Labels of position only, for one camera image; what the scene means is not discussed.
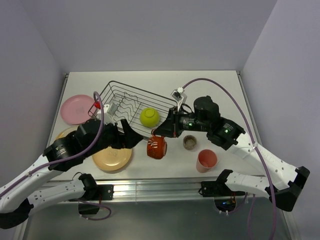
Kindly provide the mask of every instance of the metal wire rack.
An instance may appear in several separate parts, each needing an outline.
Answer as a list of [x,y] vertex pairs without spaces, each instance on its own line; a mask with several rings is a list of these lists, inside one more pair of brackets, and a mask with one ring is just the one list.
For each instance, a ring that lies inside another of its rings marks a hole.
[[[129,125],[145,140],[167,118],[169,108],[176,106],[173,99],[134,87],[117,81],[110,81],[100,94],[103,104],[115,103],[117,108],[113,119],[122,130],[120,120],[127,119]],[[153,127],[145,127],[140,122],[140,114],[145,108],[154,108],[160,115],[159,123]],[[92,106],[88,112],[91,117],[97,117],[96,108]]]

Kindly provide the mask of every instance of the gray floor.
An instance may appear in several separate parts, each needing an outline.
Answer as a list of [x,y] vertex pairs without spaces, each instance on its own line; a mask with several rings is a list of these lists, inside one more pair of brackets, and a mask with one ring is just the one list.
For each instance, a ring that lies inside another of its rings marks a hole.
[[[24,240],[246,240],[250,205],[226,217],[214,211],[212,199],[109,203],[109,219],[86,221],[76,204],[60,204],[31,217]],[[280,211],[277,216],[274,239],[289,240]],[[252,215],[254,239],[268,239],[271,226],[272,205],[259,198]]]

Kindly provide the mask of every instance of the brown mug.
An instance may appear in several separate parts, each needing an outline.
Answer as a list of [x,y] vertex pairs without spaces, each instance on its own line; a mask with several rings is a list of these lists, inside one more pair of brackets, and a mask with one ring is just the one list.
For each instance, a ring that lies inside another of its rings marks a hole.
[[153,134],[149,138],[146,145],[146,154],[154,159],[162,159],[167,153],[167,142],[164,136],[156,136]]

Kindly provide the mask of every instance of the tabletop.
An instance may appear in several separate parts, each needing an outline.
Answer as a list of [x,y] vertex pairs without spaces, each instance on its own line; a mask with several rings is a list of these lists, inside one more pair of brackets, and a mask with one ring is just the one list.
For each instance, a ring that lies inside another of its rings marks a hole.
[[[249,125],[254,132],[244,93],[234,70],[224,71],[108,71],[108,72],[70,72],[65,84],[62,99],[58,106],[59,111],[53,125],[50,144],[56,136],[71,127],[65,123],[60,115],[61,105],[74,95],[84,94],[93,96],[93,92],[101,92],[110,81],[117,81],[149,92],[170,98],[171,92],[196,78],[209,78],[221,84],[235,98],[248,118]],[[197,81],[185,89],[186,103],[193,106],[196,98],[211,96],[219,105],[221,116],[235,121],[247,130],[245,121],[231,99],[216,85]],[[183,147],[183,138],[193,135],[197,138],[197,146],[193,150]],[[166,156],[160,160],[147,156],[147,142],[141,141],[132,151],[130,162],[117,172],[100,170],[88,157],[83,164],[71,168],[69,171],[55,177],[53,181],[69,181],[76,172],[91,174],[96,180],[137,180],[137,179],[170,179],[217,177],[224,169],[231,169],[247,175],[261,175],[259,171],[244,162],[241,158],[213,145],[206,138],[204,132],[184,132],[179,138],[166,138],[168,147]],[[203,149],[214,151],[218,158],[217,165],[206,173],[196,170],[198,153]]]

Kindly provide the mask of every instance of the pink plate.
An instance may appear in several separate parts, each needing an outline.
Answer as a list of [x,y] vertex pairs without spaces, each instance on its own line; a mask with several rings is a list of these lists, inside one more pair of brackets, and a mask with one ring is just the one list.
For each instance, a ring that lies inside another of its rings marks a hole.
[[72,96],[61,106],[61,117],[67,124],[83,124],[90,119],[88,111],[94,102],[95,100],[88,95]]

